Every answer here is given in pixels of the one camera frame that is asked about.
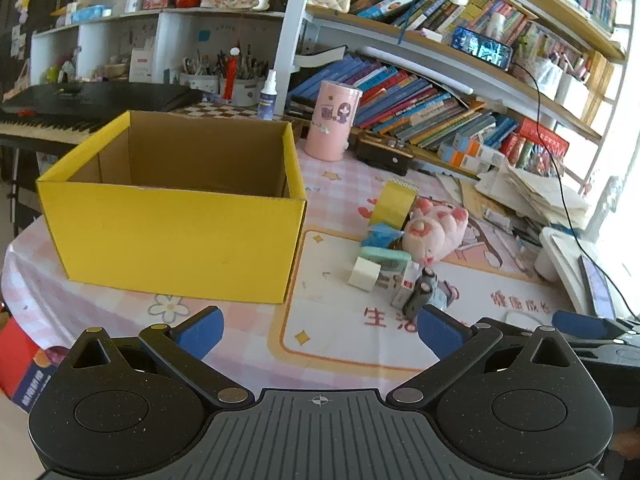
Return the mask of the blue star-shaped sharpener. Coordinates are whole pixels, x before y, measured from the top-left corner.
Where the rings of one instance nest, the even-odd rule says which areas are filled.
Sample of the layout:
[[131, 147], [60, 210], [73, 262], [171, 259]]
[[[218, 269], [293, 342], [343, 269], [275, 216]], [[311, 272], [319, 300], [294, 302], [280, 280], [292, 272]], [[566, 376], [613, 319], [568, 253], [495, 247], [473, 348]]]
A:
[[361, 241], [362, 247], [394, 248], [398, 246], [404, 232], [388, 226], [385, 223], [375, 223], [368, 226], [367, 235]]

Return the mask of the red bag on floor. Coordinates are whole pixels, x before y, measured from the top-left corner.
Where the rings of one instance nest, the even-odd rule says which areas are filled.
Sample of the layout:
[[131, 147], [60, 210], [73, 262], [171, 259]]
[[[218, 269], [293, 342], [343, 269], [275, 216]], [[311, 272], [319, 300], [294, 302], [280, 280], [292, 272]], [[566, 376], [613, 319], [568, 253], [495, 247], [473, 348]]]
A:
[[1, 390], [25, 413], [32, 410], [38, 396], [66, 357], [67, 348], [41, 349], [9, 318], [0, 335]]

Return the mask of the pink cartoon table mat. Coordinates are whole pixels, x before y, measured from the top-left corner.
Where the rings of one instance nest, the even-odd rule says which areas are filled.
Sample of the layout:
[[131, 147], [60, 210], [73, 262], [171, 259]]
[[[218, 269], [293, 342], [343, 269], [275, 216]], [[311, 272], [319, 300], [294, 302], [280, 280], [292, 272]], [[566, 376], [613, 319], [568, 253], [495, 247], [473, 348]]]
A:
[[[390, 390], [431, 366], [435, 356], [392, 307], [387, 278], [370, 292], [348, 281], [388, 173], [351, 157], [319, 162], [302, 156], [299, 163], [308, 204], [292, 295], [280, 306], [222, 302], [224, 336], [207, 362], [253, 390]], [[570, 307], [561, 287], [518, 258], [513, 237], [480, 220], [470, 223], [462, 246], [435, 271], [454, 293], [451, 315], [464, 324], [496, 318], [534, 328]], [[10, 244], [2, 292], [21, 329], [43, 349], [69, 347], [91, 326], [132, 336], [154, 323], [176, 325], [205, 307], [201, 299], [68, 280], [43, 221]]]

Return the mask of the white pen holder cup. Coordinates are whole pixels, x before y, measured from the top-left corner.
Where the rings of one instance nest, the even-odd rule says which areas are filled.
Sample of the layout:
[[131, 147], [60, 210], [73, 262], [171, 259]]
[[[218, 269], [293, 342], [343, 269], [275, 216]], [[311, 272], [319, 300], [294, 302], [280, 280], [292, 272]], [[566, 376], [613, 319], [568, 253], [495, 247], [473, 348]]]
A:
[[235, 77], [233, 79], [231, 96], [230, 98], [226, 98], [227, 81], [224, 78], [221, 78], [219, 81], [220, 97], [225, 103], [233, 106], [256, 106], [259, 100], [260, 89], [262, 88], [264, 81], [264, 78], [241, 79]]

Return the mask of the grey toy car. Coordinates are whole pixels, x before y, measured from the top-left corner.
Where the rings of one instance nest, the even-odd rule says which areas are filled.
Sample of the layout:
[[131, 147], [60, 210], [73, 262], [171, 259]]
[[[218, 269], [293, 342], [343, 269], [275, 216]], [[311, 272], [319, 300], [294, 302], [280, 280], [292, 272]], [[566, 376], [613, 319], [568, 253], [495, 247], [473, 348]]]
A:
[[441, 311], [447, 311], [460, 297], [457, 287], [450, 285], [447, 281], [433, 283], [430, 289], [427, 303]]

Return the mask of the yellow cardboard box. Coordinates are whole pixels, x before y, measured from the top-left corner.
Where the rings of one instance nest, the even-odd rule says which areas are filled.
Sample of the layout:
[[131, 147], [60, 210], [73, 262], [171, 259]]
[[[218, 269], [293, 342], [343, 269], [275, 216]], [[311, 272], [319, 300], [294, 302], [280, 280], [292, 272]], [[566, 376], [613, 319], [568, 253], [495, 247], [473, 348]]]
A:
[[127, 112], [37, 182], [75, 282], [280, 304], [307, 208], [287, 122]]

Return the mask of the white cubby shelf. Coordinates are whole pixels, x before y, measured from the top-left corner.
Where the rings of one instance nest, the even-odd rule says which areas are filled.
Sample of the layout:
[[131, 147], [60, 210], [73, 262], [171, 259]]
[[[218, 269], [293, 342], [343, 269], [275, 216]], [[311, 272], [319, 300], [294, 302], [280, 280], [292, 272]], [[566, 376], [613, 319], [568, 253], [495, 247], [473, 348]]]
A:
[[140, 66], [134, 73], [161, 84], [168, 70], [185, 58], [204, 55], [214, 60], [236, 44], [258, 60], [272, 63], [284, 14], [278, 11], [165, 9], [122, 14], [35, 32], [30, 40], [29, 76], [43, 84], [47, 70], [66, 58], [75, 75], [92, 78], [115, 58]]

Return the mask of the smartphone on shelf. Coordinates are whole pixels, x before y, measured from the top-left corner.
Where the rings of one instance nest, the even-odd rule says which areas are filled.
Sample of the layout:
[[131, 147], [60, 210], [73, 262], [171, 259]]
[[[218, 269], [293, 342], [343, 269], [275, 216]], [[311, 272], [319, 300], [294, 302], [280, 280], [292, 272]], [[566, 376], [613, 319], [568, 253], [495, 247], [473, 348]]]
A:
[[451, 47], [500, 70], [509, 68], [513, 55], [512, 48], [506, 44], [461, 26], [454, 30]]

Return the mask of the black binder clip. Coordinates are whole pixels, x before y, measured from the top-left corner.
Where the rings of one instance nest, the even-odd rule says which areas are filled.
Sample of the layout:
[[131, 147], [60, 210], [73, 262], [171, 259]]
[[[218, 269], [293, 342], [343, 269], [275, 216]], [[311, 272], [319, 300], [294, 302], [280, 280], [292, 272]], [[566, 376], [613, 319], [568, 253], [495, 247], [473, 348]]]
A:
[[423, 308], [424, 304], [433, 298], [438, 285], [436, 273], [427, 266], [422, 269], [420, 276], [414, 282], [413, 292], [401, 309], [402, 315], [412, 321]]

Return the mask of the white charger cube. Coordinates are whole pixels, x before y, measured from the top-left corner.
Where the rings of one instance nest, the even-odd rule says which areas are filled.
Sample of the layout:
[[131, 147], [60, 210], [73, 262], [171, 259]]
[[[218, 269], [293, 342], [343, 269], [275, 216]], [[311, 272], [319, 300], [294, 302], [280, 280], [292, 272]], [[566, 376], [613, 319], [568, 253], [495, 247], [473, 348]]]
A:
[[380, 272], [381, 266], [378, 263], [358, 257], [352, 268], [348, 284], [364, 292], [372, 292]]

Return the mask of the white laptop stand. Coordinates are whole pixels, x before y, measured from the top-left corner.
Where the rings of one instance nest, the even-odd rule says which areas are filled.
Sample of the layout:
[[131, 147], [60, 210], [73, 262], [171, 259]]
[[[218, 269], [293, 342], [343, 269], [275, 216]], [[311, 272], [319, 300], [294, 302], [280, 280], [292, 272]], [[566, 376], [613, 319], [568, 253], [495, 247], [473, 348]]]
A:
[[[584, 253], [578, 248], [574, 237], [556, 229], [544, 228], [540, 232], [539, 240], [542, 247], [539, 257], [544, 264], [554, 269], [570, 297], [574, 310], [580, 314], [595, 315], [596, 310], [593, 309], [586, 278], [579, 264], [579, 257]], [[581, 240], [580, 244], [622, 292], [620, 295], [612, 284], [608, 285], [612, 292], [616, 315], [619, 318], [631, 318], [631, 312], [639, 315], [637, 283], [623, 263], [588, 240]]]

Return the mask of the yellow tape roll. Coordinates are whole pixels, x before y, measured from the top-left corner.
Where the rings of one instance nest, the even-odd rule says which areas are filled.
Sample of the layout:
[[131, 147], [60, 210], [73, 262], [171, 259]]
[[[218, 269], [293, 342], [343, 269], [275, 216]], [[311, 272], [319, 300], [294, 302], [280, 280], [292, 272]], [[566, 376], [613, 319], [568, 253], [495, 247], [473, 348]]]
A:
[[370, 226], [384, 223], [386, 226], [400, 230], [418, 194], [419, 189], [414, 184], [391, 178], [383, 186], [374, 205], [369, 219]]

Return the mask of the small white carton box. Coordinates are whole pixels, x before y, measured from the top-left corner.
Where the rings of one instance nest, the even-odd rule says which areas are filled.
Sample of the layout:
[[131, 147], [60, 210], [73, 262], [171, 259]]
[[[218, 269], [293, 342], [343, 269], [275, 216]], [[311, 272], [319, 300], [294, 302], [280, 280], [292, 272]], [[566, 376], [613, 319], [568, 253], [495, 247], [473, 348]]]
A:
[[392, 300], [390, 300], [392, 307], [399, 311], [402, 310], [413, 294], [416, 281], [420, 276], [420, 266], [414, 261], [409, 261], [405, 270], [394, 276], [394, 294]]

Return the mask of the pink plush toy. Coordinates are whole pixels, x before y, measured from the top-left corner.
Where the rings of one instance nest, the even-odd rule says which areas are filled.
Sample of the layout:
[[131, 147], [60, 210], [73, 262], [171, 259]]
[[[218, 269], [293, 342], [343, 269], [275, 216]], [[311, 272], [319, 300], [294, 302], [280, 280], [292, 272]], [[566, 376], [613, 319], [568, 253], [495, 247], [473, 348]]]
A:
[[420, 266], [432, 266], [460, 246], [468, 222], [466, 209], [419, 197], [404, 227], [402, 249]]

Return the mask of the black electronic keyboard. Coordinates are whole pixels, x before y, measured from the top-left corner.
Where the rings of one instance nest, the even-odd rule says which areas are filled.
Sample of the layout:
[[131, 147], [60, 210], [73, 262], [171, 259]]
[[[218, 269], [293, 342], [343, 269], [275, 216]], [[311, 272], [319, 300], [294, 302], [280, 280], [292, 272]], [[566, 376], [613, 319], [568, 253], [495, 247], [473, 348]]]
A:
[[201, 100], [200, 90], [178, 84], [38, 84], [1, 104], [1, 135], [79, 144], [130, 110], [167, 113]]

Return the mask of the wooden chess board box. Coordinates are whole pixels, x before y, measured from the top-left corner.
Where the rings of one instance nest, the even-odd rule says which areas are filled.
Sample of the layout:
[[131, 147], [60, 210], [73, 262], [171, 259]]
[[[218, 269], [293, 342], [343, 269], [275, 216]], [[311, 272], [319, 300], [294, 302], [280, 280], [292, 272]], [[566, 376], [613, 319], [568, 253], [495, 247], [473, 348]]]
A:
[[257, 110], [253, 107], [237, 107], [229, 104], [209, 102], [196, 103], [178, 108], [175, 114], [199, 118], [256, 119]]

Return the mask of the stack of papers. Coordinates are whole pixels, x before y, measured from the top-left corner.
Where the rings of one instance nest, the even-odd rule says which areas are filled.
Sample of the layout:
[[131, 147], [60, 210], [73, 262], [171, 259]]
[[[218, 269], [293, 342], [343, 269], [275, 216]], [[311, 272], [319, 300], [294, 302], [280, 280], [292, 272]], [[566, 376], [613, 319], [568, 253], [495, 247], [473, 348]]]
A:
[[477, 192], [545, 226], [587, 226], [588, 203], [557, 177], [541, 177], [504, 162], [480, 175]]

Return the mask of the brown retro radio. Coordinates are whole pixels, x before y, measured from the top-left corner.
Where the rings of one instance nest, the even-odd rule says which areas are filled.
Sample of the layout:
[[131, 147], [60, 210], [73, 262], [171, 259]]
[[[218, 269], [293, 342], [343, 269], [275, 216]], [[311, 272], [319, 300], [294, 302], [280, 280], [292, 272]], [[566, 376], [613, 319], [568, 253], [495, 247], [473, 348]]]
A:
[[360, 162], [405, 176], [414, 159], [413, 154], [400, 146], [398, 141], [388, 136], [372, 136], [369, 133], [360, 133], [356, 143], [356, 157]]

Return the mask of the pink cylindrical canister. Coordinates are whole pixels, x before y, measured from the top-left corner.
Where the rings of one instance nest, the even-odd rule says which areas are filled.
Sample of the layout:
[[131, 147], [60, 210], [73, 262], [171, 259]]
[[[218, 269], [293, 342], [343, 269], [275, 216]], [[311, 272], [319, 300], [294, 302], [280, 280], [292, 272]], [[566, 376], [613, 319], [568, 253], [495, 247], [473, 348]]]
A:
[[307, 134], [307, 155], [324, 162], [343, 159], [361, 97], [357, 88], [322, 81]]

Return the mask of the white spray bottle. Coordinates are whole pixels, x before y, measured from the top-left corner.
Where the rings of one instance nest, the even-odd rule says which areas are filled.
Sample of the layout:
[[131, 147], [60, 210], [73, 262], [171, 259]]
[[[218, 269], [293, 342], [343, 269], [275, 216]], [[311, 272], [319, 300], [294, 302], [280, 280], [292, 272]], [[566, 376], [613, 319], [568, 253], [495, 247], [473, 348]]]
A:
[[259, 95], [256, 116], [260, 120], [271, 120], [277, 101], [277, 72], [270, 70]]

